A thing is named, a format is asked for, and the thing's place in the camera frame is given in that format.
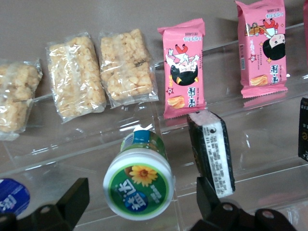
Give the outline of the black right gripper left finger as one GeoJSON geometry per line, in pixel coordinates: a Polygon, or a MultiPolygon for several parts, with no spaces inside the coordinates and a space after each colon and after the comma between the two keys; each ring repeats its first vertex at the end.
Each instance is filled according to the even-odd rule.
{"type": "Polygon", "coordinates": [[[90,202],[88,178],[79,178],[55,204],[46,204],[22,219],[0,216],[2,231],[72,231],[90,202]]]}

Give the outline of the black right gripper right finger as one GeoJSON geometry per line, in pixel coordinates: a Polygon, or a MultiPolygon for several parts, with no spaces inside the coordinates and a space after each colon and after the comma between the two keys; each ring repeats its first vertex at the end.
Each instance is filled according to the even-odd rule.
{"type": "Polygon", "coordinates": [[[221,202],[206,177],[197,178],[197,204],[202,214],[192,231],[295,231],[277,210],[262,208],[248,214],[231,202],[221,202]]]}

